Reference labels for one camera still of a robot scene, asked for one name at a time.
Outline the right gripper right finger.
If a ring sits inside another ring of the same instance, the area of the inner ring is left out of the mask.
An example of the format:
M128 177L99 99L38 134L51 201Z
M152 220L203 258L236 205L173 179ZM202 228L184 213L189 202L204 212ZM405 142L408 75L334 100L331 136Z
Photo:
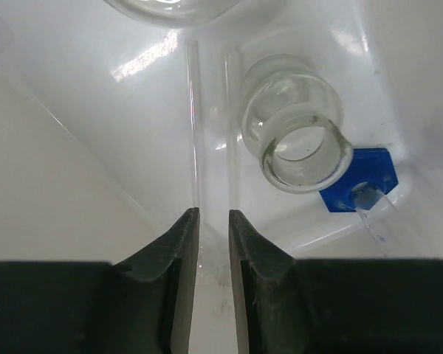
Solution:
M229 213L240 353L443 353L443 260L295 259Z

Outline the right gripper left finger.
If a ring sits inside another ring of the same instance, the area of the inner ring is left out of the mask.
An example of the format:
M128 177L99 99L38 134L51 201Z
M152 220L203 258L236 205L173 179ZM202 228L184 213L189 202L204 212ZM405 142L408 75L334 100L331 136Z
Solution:
M0 261L0 353L186 353L199 210L117 263Z

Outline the blue hexagonal cap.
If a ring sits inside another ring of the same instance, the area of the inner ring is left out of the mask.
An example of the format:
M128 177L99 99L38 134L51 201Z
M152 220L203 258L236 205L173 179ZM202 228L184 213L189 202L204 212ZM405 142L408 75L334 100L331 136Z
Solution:
M384 257L390 254L391 242L379 225L379 205L398 185L392 158L387 149L355 148L350 166L333 185L320 191L330 213L356 213Z

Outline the white plastic bin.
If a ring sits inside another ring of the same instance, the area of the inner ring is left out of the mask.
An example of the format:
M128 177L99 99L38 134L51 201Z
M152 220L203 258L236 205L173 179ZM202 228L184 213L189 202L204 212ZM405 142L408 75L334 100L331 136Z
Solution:
M303 56L336 89L347 137L388 148L391 195L443 257L443 1L241 1L171 29L104 1L0 1L0 259L125 257L193 206L185 43L200 64L202 233L191 353L235 353L227 219L241 209L296 257L374 257L352 214L267 187L227 146L220 51Z

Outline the small clear glass bottle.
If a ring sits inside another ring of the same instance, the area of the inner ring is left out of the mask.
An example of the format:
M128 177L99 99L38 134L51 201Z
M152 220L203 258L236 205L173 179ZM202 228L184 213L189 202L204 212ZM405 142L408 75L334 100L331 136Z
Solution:
M300 59L272 55L244 76L241 135L262 174L279 190L304 194L335 183L352 161L337 92Z

